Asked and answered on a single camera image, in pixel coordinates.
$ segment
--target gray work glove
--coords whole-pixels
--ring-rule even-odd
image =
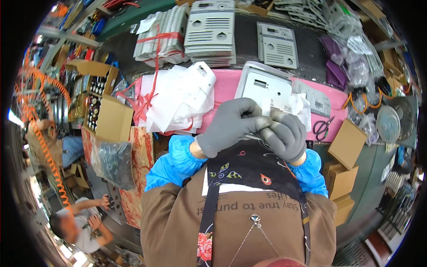
[[[270,116],[273,123],[261,130],[261,136],[274,154],[286,162],[296,162],[307,148],[304,124],[297,116],[284,112],[273,111]]]
[[[206,132],[196,137],[197,143],[208,158],[236,144],[246,134],[255,133],[272,123],[261,115],[261,108],[250,98],[238,98],[222,103]]]

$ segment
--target circular fan grille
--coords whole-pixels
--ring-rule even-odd
[[[378,111],[376,128],[386,143],[395,143],[400,134],[400,120],[391,106],[383,106]]]
[[[416,115],[406,97],[399,97],[398,101],[390,102],[390,106],[397,112],[401,123],[399,140],[405,140],[414,131]]]

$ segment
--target red box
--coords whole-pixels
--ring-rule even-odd
[[[89,49],[86,53],[85,60],[93,60],[94,59],[95,50]]]

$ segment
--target red patterned fabric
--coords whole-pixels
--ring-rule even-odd
[[[82,128],[83,149],[88,164],[91,164],[91,135],[87,129]],[[143,127],[131,127],[129,141],[132,142],[132,171],[136,188],[129,191],[120,189],[121,204],[127,224],[139,229],[142,215],[141,197],[147,184],[145,175],[154,165],[153,137]]]

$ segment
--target blue sleeve cover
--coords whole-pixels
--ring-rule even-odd
[[[161,156],[146,175],[145,192],[155,187],[174,183],[182,186],[182,182],[193,176],[208,160],[195,158],[190,152],[190,144],[194,137],[189,135],[173,135],[169,140],[169,153]]]
[[[324,195],[328,198],[325,179],[320,174],[322,161],[319,154],[311,149],[306,149],[307,158],[302,165],[293,166],[288,164],[289,169],[295,174],[302,191],[311,192],[313,194]]]
[[[398,164],[402,165],[404,161],[403,152],[405,148],[403,146],[399,146],[398,148]]]

